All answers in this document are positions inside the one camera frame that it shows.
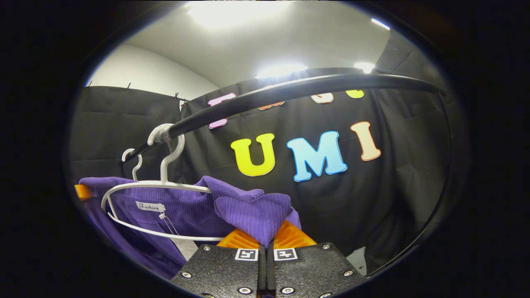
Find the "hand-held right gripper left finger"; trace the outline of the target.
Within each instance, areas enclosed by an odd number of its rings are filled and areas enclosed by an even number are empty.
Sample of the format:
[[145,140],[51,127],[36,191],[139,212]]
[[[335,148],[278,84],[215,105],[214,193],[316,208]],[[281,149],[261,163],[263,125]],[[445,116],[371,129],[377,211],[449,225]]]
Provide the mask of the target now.
[[201,245],[171,279],[197,297],[261,298],[266,292],[266,250],[239,229],[217,245]]

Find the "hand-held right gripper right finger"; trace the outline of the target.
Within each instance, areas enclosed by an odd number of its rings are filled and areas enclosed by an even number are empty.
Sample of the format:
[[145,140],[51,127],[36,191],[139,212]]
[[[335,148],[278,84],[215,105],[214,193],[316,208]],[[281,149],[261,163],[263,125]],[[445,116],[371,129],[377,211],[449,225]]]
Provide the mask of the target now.
[[271,298],[335,297],[365,281],[333,243],[316,243],[287,220],[266,250],[266,295]]

